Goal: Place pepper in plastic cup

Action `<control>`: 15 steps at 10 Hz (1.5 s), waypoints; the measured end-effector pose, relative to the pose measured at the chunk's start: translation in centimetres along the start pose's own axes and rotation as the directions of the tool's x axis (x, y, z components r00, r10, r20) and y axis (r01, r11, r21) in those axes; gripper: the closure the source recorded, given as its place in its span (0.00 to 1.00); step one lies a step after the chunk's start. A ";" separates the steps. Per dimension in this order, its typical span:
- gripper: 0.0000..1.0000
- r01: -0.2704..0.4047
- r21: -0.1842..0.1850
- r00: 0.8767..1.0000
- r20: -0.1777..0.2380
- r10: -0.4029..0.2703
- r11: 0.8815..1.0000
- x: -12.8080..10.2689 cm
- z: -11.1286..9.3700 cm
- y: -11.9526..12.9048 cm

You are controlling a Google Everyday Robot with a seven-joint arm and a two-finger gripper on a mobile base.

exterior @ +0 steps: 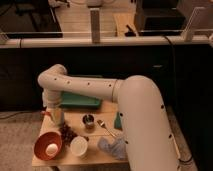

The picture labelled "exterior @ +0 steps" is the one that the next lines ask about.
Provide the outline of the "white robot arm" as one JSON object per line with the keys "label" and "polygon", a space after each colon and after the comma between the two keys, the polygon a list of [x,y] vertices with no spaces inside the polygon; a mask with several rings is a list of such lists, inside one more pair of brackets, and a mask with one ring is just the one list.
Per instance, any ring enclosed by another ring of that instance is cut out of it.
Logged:
{"label": "white robot arm", "polygon": [[71,77],[63,65],[55,64],[39,74],[38,84],[48,108],[61,103],[63,91],[116,103],[131,171],[180,171],[163,98],[150,78]]}

